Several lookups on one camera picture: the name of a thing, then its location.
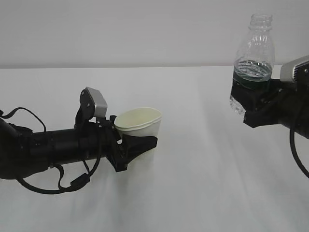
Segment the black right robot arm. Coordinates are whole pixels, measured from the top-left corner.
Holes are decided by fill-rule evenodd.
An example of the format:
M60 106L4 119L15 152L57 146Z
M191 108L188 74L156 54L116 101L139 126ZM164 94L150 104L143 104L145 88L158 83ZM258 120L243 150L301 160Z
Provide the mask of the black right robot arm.
M270 79L265 88L249 89L233 81L231 95L245 109L243 122L251 128L283 125L309 137L309 92L294 84Z

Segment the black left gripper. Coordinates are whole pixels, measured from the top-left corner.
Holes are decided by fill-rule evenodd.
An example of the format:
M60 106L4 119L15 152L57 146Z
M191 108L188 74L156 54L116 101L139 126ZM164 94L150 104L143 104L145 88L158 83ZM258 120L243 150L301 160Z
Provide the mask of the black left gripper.
M127 170L128 164L141 154L156 148L158 138L155 136L132 136L124 134L122 146L118 144L121 139L113 121L104 118L96 118L99 125L103 143L103 154L113 166L116 172Z

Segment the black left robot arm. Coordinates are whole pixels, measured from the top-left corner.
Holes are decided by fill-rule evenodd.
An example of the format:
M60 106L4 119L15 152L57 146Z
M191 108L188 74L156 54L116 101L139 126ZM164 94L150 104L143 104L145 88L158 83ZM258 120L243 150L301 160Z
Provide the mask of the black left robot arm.
M113 121L99 118L73 129L33 132L0 119L0 177L27 178L57 164L107 158L117 172L155 148L156 136L121 137Z

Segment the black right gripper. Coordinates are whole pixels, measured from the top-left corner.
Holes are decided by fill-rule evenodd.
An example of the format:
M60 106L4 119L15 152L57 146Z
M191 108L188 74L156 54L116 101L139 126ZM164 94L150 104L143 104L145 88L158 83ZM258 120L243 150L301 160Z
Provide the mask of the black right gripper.
M251 128L277 124L288 127L296 112L295 85L280 79L233 80L231 95L245 109L243 122Z

